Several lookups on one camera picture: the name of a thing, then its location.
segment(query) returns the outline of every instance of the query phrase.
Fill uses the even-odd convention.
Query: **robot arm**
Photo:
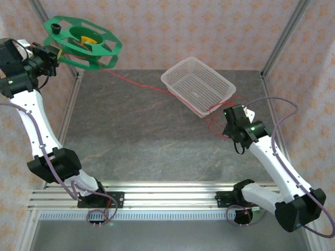
[[[234,194],[238,197],[236,200],[241,203],[240,206],[244,202],[252,202],[265,208],[276,216],[279,224],[288,232],[319,218],[321,209],[296,184],[274,155],[271,137],[265,125],[261,121],[250,121],[241,105],[227,108],[224,112],[227,119],[224,134],[233,139],[234,144],[241,144],[243,152],[249,149],[260,160],[280,191],[269,191],[252,180],[242,181],[234,186]],[[313,190],[294,170],[276,144],[275,148],[289,171],[299,181],[299,185],[308,189],[324,205],[325,193],[320,188]]]
[[[27,42],[20,44],[30,46]],[[43,47],[34,43],[32,51],[25,48],[25,52],[28,57],[24,59],[12,39],[0,39],[0,69],[6,75],[6,78],[0,79],[0,93],[9,98],[12,104],[25,108],[33,115],[44,143],[43,146],[39,145],[32,121],[25,112],[18,110],[28,133],[34,158],[33,161],[27,163],[28,168],[46,182],[57,182],[41,150],[44,147],[60,179],[66,185],[70,185],[74,181],[79,187],[86,189],[80,191],[80,200],[93,207],[103,207],[107,199],[87,191],[105,193],[103,186],[81,169],[81,163],[74,151],[63,148],[55,137],[44,111],[37,77],[41,75],[56,76],[61,50],[51,45]]]

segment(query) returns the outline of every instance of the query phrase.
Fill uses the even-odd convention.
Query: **white plastic basket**
[[[193,112],[203,118],[209,114],[213,105],[229,99],[236,91],[230,83],[199,59],[189,57],[168,69],[161,81],[168,90],[190,103],[182,102]]]

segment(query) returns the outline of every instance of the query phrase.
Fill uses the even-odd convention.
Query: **green cable reel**
[[[62,20],[71,24],[67,29],[63,29],[58,23]],[[44,23],[44,27],[50,34],[44,41],[44,45],[50,45],[52,41],[62,45],[62,53],[71,54],[80,60],[85,60],[89,65],[85,65],[69,58],[60,57],[60,62],[71,64],[87,70],[99,70],[113,68],[118,60],[122,43],[109,30],[100,27],[92,22],[80,18],[55,16]],[[115,43],[111,49],[106,41]],[[109,63],[100,62],[103,56],[111,56]]]

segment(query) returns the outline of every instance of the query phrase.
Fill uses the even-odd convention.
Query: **gray floor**
[[[309,251],[303,229],[285,232],[273,215],[250,227],[227,221],[41,221],[31,251]]]
[[[166,89],[160,81],[164,71],[115,72]],[[236,85],[236,94],[249,100],[264,96],[257,71],[218,72]],[[251,109],[272,129],[267,102]],[[222,109],[215,113],[224,122]],[[230,140],[211,134],[206,122],[176,98],[102,71],[83,77],[65,147],[75,150],[83,169],[100,180],[271,181],[250,152],[237,155]]]

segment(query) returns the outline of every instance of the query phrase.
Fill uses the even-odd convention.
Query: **floral wall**
[[[270,95],[299,105],[299,113],[282,126],[294,167],[327,195],[335,216],[335,1],[311,1],[266,79]],[[274,102],[279,118],[291,107]],[[331,232],[322,214],[320,231]],[[335,241],[328,241],[335,247]]]
[[[47,37],[28,1],[0,2],[0,38],[6,37],[26,39],[30,43],[43,43]],[[74,78],[67,67],[61,65],[57,77],[50,78],[41,90],[44,108],[56,135],[60,130],[73,82]],[[8,99],[0,95],[0,102],[8,102]],[[31,174],[26,165],[31,160],[29,139],[17,111],[0,107],[1,250],[14,250],[22,222],[26,218],[31,192],[42,185],[42,180]]]
[[[195,56],[218,70],[261,70],[295,0],[41,0],[49,17],[87,19],[123,43],[116,69],[168,69]]]

